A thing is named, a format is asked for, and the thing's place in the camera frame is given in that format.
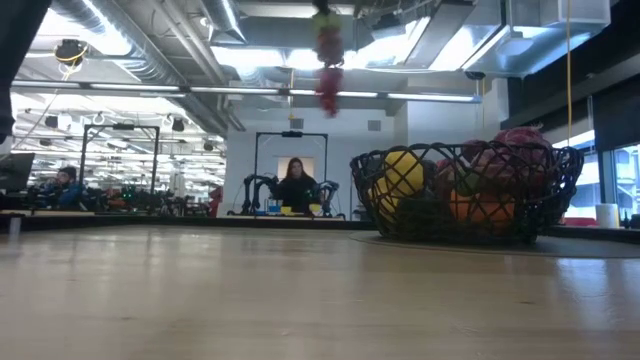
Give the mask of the long ceiling light bar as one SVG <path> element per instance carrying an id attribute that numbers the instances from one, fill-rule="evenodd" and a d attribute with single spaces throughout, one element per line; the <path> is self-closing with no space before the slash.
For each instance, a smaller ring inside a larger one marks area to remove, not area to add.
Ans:
<path id="1" fill-rule="evenodd" d="M 312 97 L 319 92 L 309 89 L 290 88 L 250 88 L 230 86 L 187 86 L 187 85 L 153 85 L 127 83 L 93 83 L 74 81 L 50 80 L 14 80 L 11 84 L 15 89 L 44 90 L 73 90 L 73 91 L 103 91 L 103 92 L 132 92 L 154 93 L 160 96 L 177 94 L 216 94 L 216 95 L 250 95 L 250 96 L 286 96 Z M 482 98 L 478 95 L 454 95 L 441 93 L 400 93 L 400 92 L 371 92 L 371 91 L 339 91 L 340 98 L 401 100 L 439 103 L 478 104 Z"/>

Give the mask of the dark green avocado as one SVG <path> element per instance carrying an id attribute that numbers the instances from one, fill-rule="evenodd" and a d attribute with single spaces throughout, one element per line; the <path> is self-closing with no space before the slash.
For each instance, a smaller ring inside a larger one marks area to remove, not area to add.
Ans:
<path id="1" fill-rule="evenodd" d="M 401 199 L 395 216 L 395 234 L 401 239 L 435 238 L 453 223 L 451 211 L 437 199 Z"/>

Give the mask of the white paper roll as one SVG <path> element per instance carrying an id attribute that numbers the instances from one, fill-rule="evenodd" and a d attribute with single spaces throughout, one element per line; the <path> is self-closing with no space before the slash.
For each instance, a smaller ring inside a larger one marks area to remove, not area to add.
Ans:
<path id="1" fill-rule="evenodd" d="M 619 210 L 616 204 L 597 204 L 595 211 L 596 222 L 599 227 L 606 229 L 618 229 L 620 227 Z"/>

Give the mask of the purple grape bunch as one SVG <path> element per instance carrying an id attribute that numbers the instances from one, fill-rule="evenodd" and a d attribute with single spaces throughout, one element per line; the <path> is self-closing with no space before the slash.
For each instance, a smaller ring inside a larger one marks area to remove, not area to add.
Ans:
<path id="1" fill-rule="evenodd" d="M 540 188 L 551 165 L 550 143 L 536 127 L 500 131 L 492 140 L 470 140 L 461 151 L 480 186 Z"/>

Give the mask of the silver ventilation duct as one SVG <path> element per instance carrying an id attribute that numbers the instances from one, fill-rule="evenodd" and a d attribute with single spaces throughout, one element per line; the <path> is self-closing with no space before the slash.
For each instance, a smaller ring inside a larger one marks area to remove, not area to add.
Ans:
<path id="1" fill-rule="evenodd" d="M 182 90 L 187 80 L 115 0 L 52 0 L 51 10 L 80 26 L 85 40 L 104 55 L 120 56 L 119 66 L 144 85 Z"/>

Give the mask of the black monitor screen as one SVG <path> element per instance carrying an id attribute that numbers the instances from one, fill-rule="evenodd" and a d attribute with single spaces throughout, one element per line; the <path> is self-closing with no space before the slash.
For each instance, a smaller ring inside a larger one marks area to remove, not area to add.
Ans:
<path id="1" fill-rule="evenodd" d="M 34 158 L 34 153 L 0 155 L 0 194 L 27 187 Z"/>

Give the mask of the yellow starfruit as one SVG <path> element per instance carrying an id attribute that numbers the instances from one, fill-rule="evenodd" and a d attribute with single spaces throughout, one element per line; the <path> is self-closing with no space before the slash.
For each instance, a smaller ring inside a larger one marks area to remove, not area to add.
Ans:
<path id="1" fill-rule="evenodd" d="M 386 179 L 377 179 L 367 191 L 367 194 L 377 213 L 390 223 L 395 223 L 396 207 L 399 199 L 391 194 Z"/>

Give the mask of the orange fruit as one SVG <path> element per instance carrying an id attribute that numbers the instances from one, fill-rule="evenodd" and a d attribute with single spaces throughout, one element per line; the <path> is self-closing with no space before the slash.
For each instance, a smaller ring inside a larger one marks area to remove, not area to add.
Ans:
<path id="1" fill-rule="evenodd" d="M 449 208 L 458 222 L 504 228 L 514 219 L 515 200 L 509 195 L 490 193 L 463 196 L 452 190 Z"/>

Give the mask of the green grape bunch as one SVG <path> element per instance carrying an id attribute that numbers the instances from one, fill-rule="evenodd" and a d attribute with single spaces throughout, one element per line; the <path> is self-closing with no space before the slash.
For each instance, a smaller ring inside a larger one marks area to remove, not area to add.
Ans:
<path id="1" fill-rule="evenodd" d="M 471 197 L 481 188 L 481 177 L 474 172 L 463 175 L 456 183 L 455 190 L 462 197 Z"/>

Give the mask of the yellow lemon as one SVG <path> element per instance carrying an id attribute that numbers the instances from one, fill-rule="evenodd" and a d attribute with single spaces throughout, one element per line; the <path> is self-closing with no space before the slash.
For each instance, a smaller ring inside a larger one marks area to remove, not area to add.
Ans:
<path id="1" fill-rule="evenodd" d="M 425 188 L 424 167 L 409 151 L 394 151 L 385 157 L 387 187 L 399 197 L 413 196 Z"/>

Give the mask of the dark red grape bunch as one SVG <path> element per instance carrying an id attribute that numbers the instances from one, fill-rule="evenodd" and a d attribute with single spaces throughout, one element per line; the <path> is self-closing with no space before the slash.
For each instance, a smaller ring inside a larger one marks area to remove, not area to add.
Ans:
<path id="1" fill-rule="evenodd" d="M 338 113 L 338 93 L 341 90 L 344 65 L 344 47 L 341 20 L 331 10 L 318 10 L 312 17 L 316 32 L 315 53 L 322 64 L 318 70 L 316 96 L 328 117 Z"/>

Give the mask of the person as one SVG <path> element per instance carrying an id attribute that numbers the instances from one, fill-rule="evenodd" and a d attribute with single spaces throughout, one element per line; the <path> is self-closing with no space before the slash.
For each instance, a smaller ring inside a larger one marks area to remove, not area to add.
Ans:
<path id="1" fill-rule="evenodd" d="M 302 161 L 294 157 L 287 167 L 286 176 L 279 182 L 274 198 L 293 213 L 310 214 L 310 205 L 319 202 L 318 183 L 309 176 Z"/>
<path id="2" fill-rule="evenodd" d="M 45 208 L 56 210 L 77 210 L 83 194 L 83 187 L 77 181 L 77 170 L 73 166 L 58 170 L 53 182 L 48 183 L 41 195 Z"/>

